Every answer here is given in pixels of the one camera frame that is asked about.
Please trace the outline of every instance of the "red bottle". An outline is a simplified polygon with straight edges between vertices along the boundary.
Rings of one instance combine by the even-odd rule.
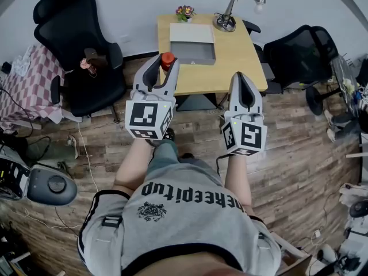
[[[161,57],[161,67],[164,71],[168,71],[175,57],[171,52],[165,52]]]

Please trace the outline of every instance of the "wooden floor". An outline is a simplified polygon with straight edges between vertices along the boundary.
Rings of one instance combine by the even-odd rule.
[[[143,62],[135,60],[126,64],[124,73],[128,82]],[[319,90],[326,92],[326,86],[320,86]],[[128,93],[116,104],[122,120],[127,98]],[[330,98],[328,104],[334,113],[344,109],[338,96]],[[359,151],[358,138],[353,136],[331,143],[325,133],[326,120],[311,113],[305,93],[298,90],[287,91],[284,95],[268,95],[263,98],[263,106],[265,125],[268,126],[267,150],[248,158],[255,213],[271,230],[307,251],[315,251],[310,237],[319,228],[323,241],[337,247],[342,242],[347,217],[347,209],[338,203],[338,190],[342,183],[357,183],[359,179],[359,159],[345,158],[345,154]],[[176,132],[180,153],[192,152],[216,168],[215,158],[225,154],[223,137],[218,129],[219,114],[219,111],[175,113],[171,127]],[[124,129],[124,122],[115,124],[108,110],[83,120],[80,128],[98,188],[109,189],[132,138]],[[71,205],[59,207],[57,211],[67,225],[75,226],[83,223],[95,193],[77,124],[48,122],[42,131],[35,131],[30,141],[46,135],[54,141],[63,141],[69,134],[79,140],[81,151],[80,157],[68,164],[79,193]],[[220,161],[222,176],[226,172],[226,163],[226,160]],[[67,275],[89,275],[79,260],[76,236],[69,229],[49,229],[28,217],[23,218],[25,208],[32,217],[49,226],[62,227],[63,224],[53,207],[27,199],[1,202],[1,220],[5,224],[9,220],[13,222],[12,226],[28,243],[34,261],[53,275],[60,270],[66,271]]]

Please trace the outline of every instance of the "wall outlet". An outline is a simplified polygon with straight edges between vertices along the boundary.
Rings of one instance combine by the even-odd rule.
[[[128,34],[122,34],[121,36],[120,36],[120,42],[122,42],[122,43],[127,43],[127,42],[131,42],[132,41],[132,39],[130,38],[130,36],[128,35]]]

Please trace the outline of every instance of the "black and white marker cube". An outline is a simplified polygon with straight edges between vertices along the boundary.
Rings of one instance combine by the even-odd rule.
[[[229,154],[253,155],[265,150],[267,126],[230,118],[221,129]]]
[[[133,138],[161,140],[173,119],[171,101],[128,100],[125,127]]]

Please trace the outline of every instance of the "red bottle cap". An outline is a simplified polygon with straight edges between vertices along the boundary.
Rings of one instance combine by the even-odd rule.
[[[161,57],[161,61],[164,66],[169,66],[174,61],[174,59],[174,54],[172,54],[171,52],[165,52]]]

